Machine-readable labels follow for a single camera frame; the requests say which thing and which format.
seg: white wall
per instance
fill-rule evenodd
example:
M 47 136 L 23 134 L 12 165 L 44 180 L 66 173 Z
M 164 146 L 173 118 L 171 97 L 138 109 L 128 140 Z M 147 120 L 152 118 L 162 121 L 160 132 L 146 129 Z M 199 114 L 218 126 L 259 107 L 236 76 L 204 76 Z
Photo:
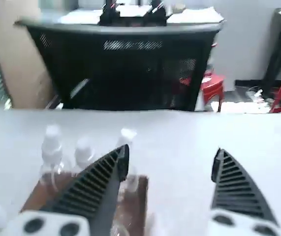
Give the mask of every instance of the white wall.
M 227 20 L 214 50 L 215 71 L 226 76 L 225 90 L 233 90 L 235 80 L 262 79 L 281 28 L 272 23 L 281 1 L 214 0 L 213 5 Z

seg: table surface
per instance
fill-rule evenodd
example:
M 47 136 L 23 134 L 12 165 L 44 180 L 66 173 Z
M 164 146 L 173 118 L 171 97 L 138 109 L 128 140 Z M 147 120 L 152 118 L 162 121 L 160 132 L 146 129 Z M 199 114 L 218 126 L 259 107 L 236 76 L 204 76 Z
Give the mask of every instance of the table surface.
M 72 162 L 80 136 L 89 135 L 101 156 L 115 147 L 120 129 L 136 130 L 130 163 L 149 177 L 148 212 L 161 216 L 170 235 L 204 235 L 218 147 L 251 175 L 281 226 L 281 114 L 0 111 L 0 203 L 10 217 L 38 181 L 40 146 L 52 123 L 61 126 Z

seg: brown cardboard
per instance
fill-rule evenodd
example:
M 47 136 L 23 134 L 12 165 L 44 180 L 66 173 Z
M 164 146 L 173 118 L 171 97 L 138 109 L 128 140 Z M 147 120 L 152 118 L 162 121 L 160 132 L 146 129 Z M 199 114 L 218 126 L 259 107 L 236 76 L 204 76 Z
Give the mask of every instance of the brown cardboard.
M 45 108 L 53 98 L 51 80 L 21 16 L 39 17 L 37 0 L 0 0 L 0 69 L 15 108 Z
M 60 178 L 56 179 L 56 185 L 59 189 L 65 188 L 73 178 L 71 174 L 59 175 Z M 123 204 L 126 204 L 126 209 L 132 215 L 132 223 L 130 226 L 127 226 L 130 236 L 143 236 L 145 229 L 145 220 L 147 212 L 147 192 L 148 192 L 148 178 L 146 176 L 139 177 L 139 184 L 137 189 L 137 198 L 129 199 L 124 201 Z M 53 199 L 57 195 L 53 189 L 46 188 L 41 185 L 39 182 L 35 186 L 34 190 L 30 194 L 26 203 L 22 207 L 21 211 L 24 210 L 38 210 L 48 200 Z M 133 207 L 136 202 L 139 202 L 139 207 Z M 139 209 L 139 212 L 136 214 L 134 209 Z

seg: desk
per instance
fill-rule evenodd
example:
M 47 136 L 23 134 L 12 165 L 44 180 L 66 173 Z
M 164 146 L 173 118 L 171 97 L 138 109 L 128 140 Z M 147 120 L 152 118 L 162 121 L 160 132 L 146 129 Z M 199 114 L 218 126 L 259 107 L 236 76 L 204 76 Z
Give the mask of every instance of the desk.
M 137 5 L 122 5 L 118 6 L 117 10 L 121 16 L 135 17 L 144 16 L 151 8 L 150 5 L 137 6 Z M 100 21 L 102 10 L 84 10 L 78 9 L 69 12 L 68 14 L 58 19 L 62 24 L 87 24 L 97 25 Z M 218 14 L 213 7 L 204 9 L 185 9 L 182 13 L 172 14 L 172 10 L 167 7 L 168 26 L 178 25 L 195 25 L 195 24 L 220 24 L 223 23 L 224 18 Z
M 204 235 L 218 147 L 251 175 L 281 226 L 281 114 L 0 111 L 0 203 L 10 217 L 37 183 L 40 145 L 51 123 L 61 126 L 72 161 L 81 135 L 90 135 L 100 155 L 115 146 L 122 127 L 135 129 L 130 162 L 149 177 L 148 213 L 161 216 L 170 236 Z
M 280 8 L 275 10 L 275 19 L 281 21 Z M 262 79 L 261 88 L 263 89 L 263 96 L 271 97 L 271 89 L 280 70 L 281 70 L 281 31 L 279 33 L 279 38 L 275 44 L 272 55 L 270 57 L 268 68 Z

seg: black office chair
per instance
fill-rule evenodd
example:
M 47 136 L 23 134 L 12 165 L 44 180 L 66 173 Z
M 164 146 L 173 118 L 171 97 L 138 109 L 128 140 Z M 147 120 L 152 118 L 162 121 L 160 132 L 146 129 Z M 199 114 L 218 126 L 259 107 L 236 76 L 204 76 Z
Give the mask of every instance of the black office chair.
M 64 107 L 194 111 L 219 24 L 26 26 Z

